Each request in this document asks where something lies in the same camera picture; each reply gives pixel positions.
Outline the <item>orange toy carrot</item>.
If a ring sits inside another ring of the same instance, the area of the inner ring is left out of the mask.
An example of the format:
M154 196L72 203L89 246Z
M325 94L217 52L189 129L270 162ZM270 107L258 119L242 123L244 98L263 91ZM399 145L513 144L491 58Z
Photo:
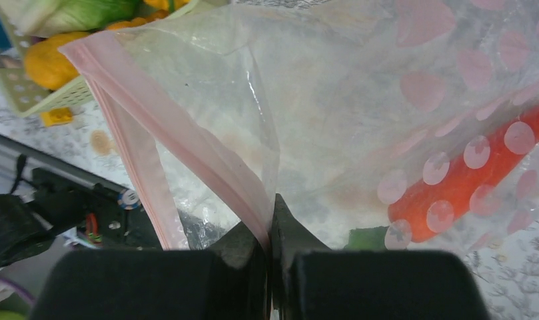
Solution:
M388 207L392 222L409 224L411 241L421 243L439 232L428 226L427 211L435 201L449 203L453 212L441 214L443 222L453 224L471 209L470 199L475 191L483 195L503 181L539 143L539 106L504 124L489 134L485 148L490 150L487 162L479 169L469 167L463 155L450 162L449 172L437 185L419 181L411 186L402 199Z

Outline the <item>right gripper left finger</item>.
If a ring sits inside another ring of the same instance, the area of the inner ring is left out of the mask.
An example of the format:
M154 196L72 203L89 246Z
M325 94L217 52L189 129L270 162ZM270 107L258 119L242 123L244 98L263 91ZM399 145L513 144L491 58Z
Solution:
M242 223L203 250L73 251L29 318L268 319L266 256Z

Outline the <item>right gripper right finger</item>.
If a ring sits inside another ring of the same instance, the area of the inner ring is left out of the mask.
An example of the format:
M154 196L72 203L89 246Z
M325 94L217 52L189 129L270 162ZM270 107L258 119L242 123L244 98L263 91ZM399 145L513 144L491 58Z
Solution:
M339 250L277 195L272 300L281 319L488 319L465 264L443 251Z

